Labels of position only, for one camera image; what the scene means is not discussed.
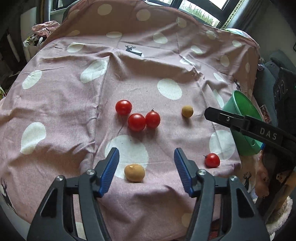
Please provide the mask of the green plastic bowl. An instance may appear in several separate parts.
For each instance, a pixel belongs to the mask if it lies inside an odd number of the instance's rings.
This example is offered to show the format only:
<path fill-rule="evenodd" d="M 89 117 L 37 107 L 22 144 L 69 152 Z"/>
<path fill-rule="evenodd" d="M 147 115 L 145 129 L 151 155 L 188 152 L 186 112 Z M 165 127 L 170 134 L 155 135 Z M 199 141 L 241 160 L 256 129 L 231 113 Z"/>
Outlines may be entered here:
<path fill-rule="evenodd" d="M 262 142 L 250 136 L 246 136 L 244 132 L 241 132 L 247 128 L 248 119 L 246 119 L 246 117 L 251 117 L 251 119 L 262 121 L 259 111 L 253 105 L 251 100 L 242 92 L 235 90 L 222 110 L 234 114 L 236 118 L 241 119 L 239 123 L 242 123 L 242 128 L 231 128 L 231 133 L 233 135 L 238 153 L 241 156 L 252 156 L 257 154 L 260 151 Z"/>

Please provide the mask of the tan round fruit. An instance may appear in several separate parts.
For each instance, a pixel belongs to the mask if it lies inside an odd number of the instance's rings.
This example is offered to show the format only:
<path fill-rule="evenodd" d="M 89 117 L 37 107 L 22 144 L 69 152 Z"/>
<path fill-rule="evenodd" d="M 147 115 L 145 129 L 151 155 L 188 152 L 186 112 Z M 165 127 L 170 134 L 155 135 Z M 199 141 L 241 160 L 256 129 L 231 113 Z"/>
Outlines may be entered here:
<path fill-rule="evenodd" d="M 145 177 L 145 169 L 140 164 L 130 164 L 125 167 L 125 177 L 130 182 L 140 183 Z"/>

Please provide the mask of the small tan longan fruit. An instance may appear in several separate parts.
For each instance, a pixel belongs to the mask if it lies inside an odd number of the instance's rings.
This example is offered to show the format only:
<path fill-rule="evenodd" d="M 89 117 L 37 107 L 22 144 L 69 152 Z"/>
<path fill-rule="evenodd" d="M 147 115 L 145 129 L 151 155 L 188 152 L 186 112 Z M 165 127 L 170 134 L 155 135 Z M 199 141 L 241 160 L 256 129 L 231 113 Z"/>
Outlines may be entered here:
<path fill-rule="evenodd" d="M 194 109 L 190 105 L 185 105 L 182 107 L 181 113 L 183 117 L 190 118 L 194 113 Z"/>

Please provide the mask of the black speaker box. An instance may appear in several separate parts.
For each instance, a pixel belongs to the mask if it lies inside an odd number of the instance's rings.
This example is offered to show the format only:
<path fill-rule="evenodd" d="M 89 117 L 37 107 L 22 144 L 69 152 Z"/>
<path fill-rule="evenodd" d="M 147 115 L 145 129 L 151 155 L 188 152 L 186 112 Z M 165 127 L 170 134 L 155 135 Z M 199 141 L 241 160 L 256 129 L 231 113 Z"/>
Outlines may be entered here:
<path fill-rule="evenodd" d="M 295 128 L 295 73 L 280 68 L 273 86 L 277 126 L 282 130 Z"/>

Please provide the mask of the red cherry tomato with stem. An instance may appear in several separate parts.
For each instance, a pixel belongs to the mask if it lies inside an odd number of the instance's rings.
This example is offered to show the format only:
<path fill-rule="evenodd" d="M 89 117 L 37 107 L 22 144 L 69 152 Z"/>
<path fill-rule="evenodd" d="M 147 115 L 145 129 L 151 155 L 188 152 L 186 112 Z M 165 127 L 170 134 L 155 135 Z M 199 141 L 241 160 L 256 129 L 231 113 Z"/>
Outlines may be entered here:
<path fill-rule="evenodd" d="M 204 163 L 207 168 L 217 168 L 220 166 L 220 158 L 217 154 L 209 153 L 204 157 Z"/>

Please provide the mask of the black framed window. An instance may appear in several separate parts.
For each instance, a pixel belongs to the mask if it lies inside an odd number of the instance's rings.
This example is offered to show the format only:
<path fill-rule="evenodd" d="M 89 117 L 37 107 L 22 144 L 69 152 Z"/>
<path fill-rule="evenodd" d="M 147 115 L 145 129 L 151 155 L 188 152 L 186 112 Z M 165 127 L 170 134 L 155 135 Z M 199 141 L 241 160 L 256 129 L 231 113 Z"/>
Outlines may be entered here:
<path fill-rule="evenodd" d="M 196 20 L 217 28 L 224 28 L 233 18 L 243 1 L 145 1 L 154 6 L 167 6 L 179 9 Z M 43 21 L 55 20 L 62 23 L 66 17 L 66 12 L 78 1 L 40 1 L 40 15 Z"/>

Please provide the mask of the pink polka dot cloth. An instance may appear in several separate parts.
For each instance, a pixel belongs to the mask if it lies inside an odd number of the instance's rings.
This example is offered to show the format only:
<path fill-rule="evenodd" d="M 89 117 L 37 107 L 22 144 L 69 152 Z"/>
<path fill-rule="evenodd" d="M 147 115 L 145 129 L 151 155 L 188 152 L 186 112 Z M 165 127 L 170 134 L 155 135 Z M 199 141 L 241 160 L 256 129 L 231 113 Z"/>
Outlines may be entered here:
<path fill-rule="evenodd" d="M 112 147 L 120 160 L 99 204 L 113 240 L 182 238 L 194 201 L 173 161 L 181 147 L 203 168 L 206 154 L 228 176 L 241 167 L 231 132 L 204 118 L 240 87 L 251 96 L 259 46 L 174 8 L 144 1 L 80 1 L 46 40 L 1 100 L 1 206 L 26 237 L 56 176 L 76 177 Z M 132 103 L 119 115 L 120 100 Z M 181 110 L 190 105 L 190 118 Z M 154 109 L 155 129 L 128 127 Z M 142 182 L 125 167 L 140 164 Z"/>

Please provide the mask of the pink crumpled clothing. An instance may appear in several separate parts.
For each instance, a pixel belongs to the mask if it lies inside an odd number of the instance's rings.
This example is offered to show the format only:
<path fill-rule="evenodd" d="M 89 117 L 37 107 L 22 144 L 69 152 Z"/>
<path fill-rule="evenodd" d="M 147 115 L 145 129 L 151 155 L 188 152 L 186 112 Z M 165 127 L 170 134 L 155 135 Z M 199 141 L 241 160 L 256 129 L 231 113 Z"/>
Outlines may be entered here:
<path fill-rule="evenodd" d="M 59 26 L 60 24 L 57 21 L 47 21 L 42 24 L 34 25 L 32 31 L 40 37 L 49 37 Z"/>

